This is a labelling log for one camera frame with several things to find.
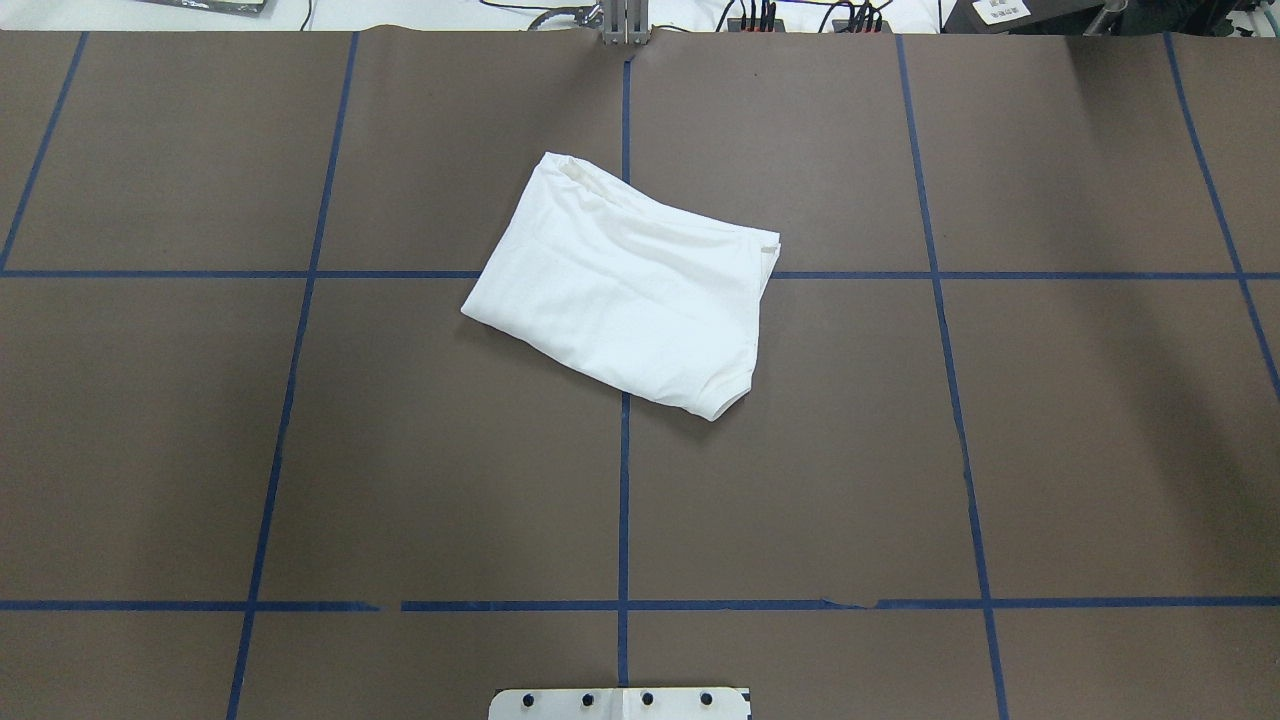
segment white background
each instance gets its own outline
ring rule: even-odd
[[[589,5],[591,0],[499,0],[530,5]],[[366,29],[397,24],[413,29],[524,29],[538,12],[486,8],[476,0],[314,0],[307,29]],[[943,17],[955,0],[943,0]],[[650,0],[652,24],[712,31],[724,0]],[[824,8],[778,3],[788,32],[814,32]],[[268,0],[259,17],[243,18],[206,10],[152,5],[138,0],[0,0],[4,29],[298,29],[307,0]],[[845,9],[832,17],[844,18]],[[731,17],[737,17],[735,8]],[[892,0],[884,19],[895,32],[937,32],[936,0]],[[548,24],[547,28],[563,27]]]

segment blue painter's tape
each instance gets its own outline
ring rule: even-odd
[[[227,700],[227,720],[236,720],[239,712],[239,697],[244,685],[244,669],[248,664],[250,642],[253,638],[255,603],[262,585],[262,566],[266,562],[266,546],[271,533],[271,516],[275,512],[275,496],[280,486],[280,468],[284,462],[284,438],[289,429],[293,413],[293,397],[298,382],[298,359],[302,355],[302,341],[307,332],[307,319],[311,314],[311,299],[315,295],[316,269],[320,265],[320,250],[324,243],[324,228],[329,214],[329,200],[333,195],[333,178],[338,170],[338,152],[342,149],[342,129],[347,115],[347,102],[351,99],[351,78],[356,69],[356,51],[360,47],[360,32],[351,33],[347,50],[347,72],[342,81],[342,96],[338,101],[338,118],[333,128],[333,143],[329,147],[329,167],[325,170],[324,191],[320,196],[320,210],[316,217],[316,232],[311,243],[311,263],[307,268],[307,284],[302,291],[302,309],[298,313],[298,329],[293,338],[293,355],[289,359],[289,375],[284,384],[284,406],[280,410],[280,424],[275,433],[275,451],[271,455],[271,473],[266,483],[266,500],[262,502],[262,521],[257,532],[257,547],[253,553],[253,570],[248,584],[250,607],[244,611],[241,625],[239,650],[236,653],[236,670],[232,675],[232,689]]]
[[[829,600],[632,600],[627,606],[640,612],[867,610],[860,605],[844,605]]]
[[[1280,596],[1167,597],[997,597],[996,610],[1061,610],[1107,607],[1280,607]]]
[[[4,270],[6,278],[55,279],[305,279],[306,270]]]
[[[613,600],[406,600],[401,612],[613,612]]]
[[[316,270],[321,279],[475,279],[480,270]]]
[[[0,612],[243,612],[244,601],[0,600]]]
[[[776,270],[774,281],[927,281],[932,273],[911,270]]]
[[[982,598],[891,598],[876,603],[873,610],[982,610]]]
[[[1183,120],[1187,123],[1187,135],[1192,140],[1192,150],[1196,151],[1196,161],[1199,163],[1201,174],[1204,177],[1204,187],[1208,190],[1210,202],[1213,205],[1213,214],[1217,217],[1217,227],[1222,231],[1222,241],[1226,243],[1226,254],[1231,258],[1231,266],[1235,268],[1236,279],[1240,283],[1240,295],[1244,296],[1244,306],[1249,313],[1249,323],[1253,325],[1253,334],[1258,340],[1258,350],[1262,352],[1262,361],[1271,377],[1271,389],[1280,400],[1280,372],[1276,370],[1275,357],[1267,343],[1267,336],[1262,331],[1262,320],[1258,318],[1258,309],[1253,304],[1253,293],[1249,291],[1249,282],[1240,264],[1240,254],[1235,249],[1235,240],[1231,237],[1231,228],[1226,223],[1226,211],[1222,210],[1222,201],[1217,196],[1217,186],[1213,184],[1213,174],[1210,173],[1208,160],[1204,158],[1204,149],[1201,146],[1199,133],[1196,131],[1196,120],[1192,118],[1190,105],[1187,102],[1187,91],[1183,88],[1183,73],[1178,68],[1178,54],[1174,51],[1174,38],[1165,33],[1165,54],[1169,56],[1169,70],[1174,77],[1174,90],[1178,92],[1178,104],[1183,110]]]
[[[897,44],[897,68],[902,82],[902,105],[906,111],[906,129],[911,141],[911,164],[915,168],[915,188],[920,202],[920,222],[924,225],[924,243],[929,255],[929,272],[933,274],[933,304],[938,314],[938,332],[942,340],[942,359],[947,370],[947,387],[951,393],[951,414],[960,438],[960,457],[964,468],[965,492],[969,495],[969,532],[973,538],[974,562],[978,569],[978,589],[983,601],[991,598],[991,583],[987,578],[987,555],[983,548],[982,521],[978,516],[978,493],[973,483],[973,465],[969,459],[969,438],[965,433],[964,409],[960,404],[960,386],[956,380],[955,357],[951,352],[951,329],[947,325],[946,304],[942,295],[942,275],[938,268],[938,252],[933,241],[933,220],[929,213],[929,197],[924,183],[924,165],[920,160],[920,140],[915,127],[915,109],[911,102],[911,81],[906,68],[906,46],[902,36],[893,36]],[[1000,641],[996,634],[996,615],[991,607],[983,609],[987,628],[987,650],[991,656],[991,675],[996,691],[996,710],[1000,720],[1009,720],[1009,702],[1005,696],[1005,670],[1000,661]]]
[[[260,600],[255,612],[381,612],[376,605],[352,601],[280,601]]]
[[[618,452],[618,687],[630,682],[631,630],[627,610],[631,597],[631,395],[622,393]]]
[[[1234,281],[1234,273],[940,272],[945,281]]]
[[[76,79],[76,69],[79,68],[81,56],[84,55],[84,45],[88,44],[88,32],[82,32],[76,42],[76,51],[72,53],[72,61],[67,67],[67,76],[63,78],[63,87],[58,91],[58,100],[54,101],[54,111],[49,115],[45,126],[45,135],[40,138],[36,149],[36,158],[31,163],[31,172],[27,173],[27,183],[22,186],[22,195],[18,197],[18,208],[13,213],[13,222],[9,223],[9,234],[4,238],[4,247],[0,247],[0,270],[4,270],[13,252],[13,243],[18,240],[18,228],[22,227],[22,218],[27,213],[27,202],[31,201],[31,191],[36,188],[36,178],[40,176],[40,167],[45,163],[45,154],[49,152],[49,143],[54,140],[54,129],[58,128],[58,119],[67,105],[67,96],[72,91],[72,81]]]
[[[622,182],[631,184],[631,60],[622,63]]]

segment cable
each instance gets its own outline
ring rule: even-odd
[[[549,5],[508,5],[506,3],[494,3],[493,0],[479,0],[481,5],[488,8],[502,8],[504,10],[558,10],[559,8],[552,8]]]
[[[577,8],[550,8],[545,13],[543,13],[543,14],[538,15],[536,18],[534,18],[534,22],[529,23],[529,32],[532,32],[532,31],[543,27],[543,23],[545,23],[547,20],[549,20],[552,18],[559,17],[559,15],[570,15],[571,18],[573,18],[576,20],[577,19],[577,10],[579,10]]]
[[[737,3],[737,1],[740,1],[740,0],[728,0],[728,3],[724,5],[724,12],[721,13],[721,22],[716,23],[716,32],[719,32],[719,28],[724,27],[724,18],[728,17],[728,12],[733,9],[733,3]],[[742,17],[744,18],[746,17],[746,6],[745,5],[742,6]]]
[[[777,3],[791,3],[792,5],[818,5],[819,8],[829,8],[832,5],[844,5],[849,0],[838,0],[837,3],[819,3],[818,0],[776,0]]]
[[[1276,17],[1271,14],[1271,4],[1262,0],[1258,3],[1258,6],[1262,8],[1262,14],[1266,15],[1267,22],[1271,23],[1271,33],[1280,37],[1280,27],[1276,26]]]
[[[831,4],[828,4],[828,3],[814,3],[814,5],[827,5],[827,12],[823,13],[822,22],[818,23],[818,32],[822,32],[827,27],[827,20],[831,19],[831,13],[835,12],[835,9],[838,8],[838,6],[841,6],[841,5],[845,5],[846,8],[849,8],[849,27],[854,27],[854,4],[850,3],[849,0],[836,0],[836,3],[831,3]]]

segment white plastic mount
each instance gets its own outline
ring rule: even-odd
[[[750,720],[739,688],[580,688],[502,691],[489,720]]]

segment brown table surface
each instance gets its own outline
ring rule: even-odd
[[[1276,717],[1277,60],[0,33],[0,716]],[[458,313],[547,150],[782,233],[719,421]]]

